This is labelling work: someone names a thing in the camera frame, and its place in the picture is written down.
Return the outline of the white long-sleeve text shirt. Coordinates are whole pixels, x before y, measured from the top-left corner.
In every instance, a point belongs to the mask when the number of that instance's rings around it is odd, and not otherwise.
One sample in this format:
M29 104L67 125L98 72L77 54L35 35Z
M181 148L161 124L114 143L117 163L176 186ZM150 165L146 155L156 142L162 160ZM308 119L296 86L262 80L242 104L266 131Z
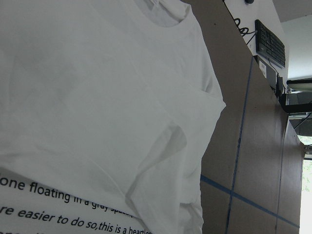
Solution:
M201 160L225 107L179 0L3 0L0 165L199 234Z

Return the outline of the black keyboard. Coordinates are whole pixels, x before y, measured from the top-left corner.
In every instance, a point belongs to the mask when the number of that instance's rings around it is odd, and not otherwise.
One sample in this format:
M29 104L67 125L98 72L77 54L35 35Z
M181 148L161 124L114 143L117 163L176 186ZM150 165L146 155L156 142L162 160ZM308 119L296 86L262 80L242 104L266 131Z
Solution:
M283 42L260 20L256 19L254 25L256 30L256 52L267 59L273 60L280 67L285 68L286 55Z

